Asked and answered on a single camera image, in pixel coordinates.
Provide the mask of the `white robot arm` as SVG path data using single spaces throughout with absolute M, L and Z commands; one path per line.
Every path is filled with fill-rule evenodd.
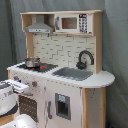
M 18 103 L 15 93 L 27 92 L 29 86 L 20 82 L 8 79 L 0 81 L 0 118 L 15 114 L 18 110 Z M 0 128 L 38 128 L 36 122 L 27 114 L 20 114 L 13 121 L 6 123 Z

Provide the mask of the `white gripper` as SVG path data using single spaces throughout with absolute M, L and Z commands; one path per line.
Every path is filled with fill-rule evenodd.
M 12 95 L 13 93 L 26 93 L 29 91 L 29 86 L 14 80 L 0 81 L 0 100 Z

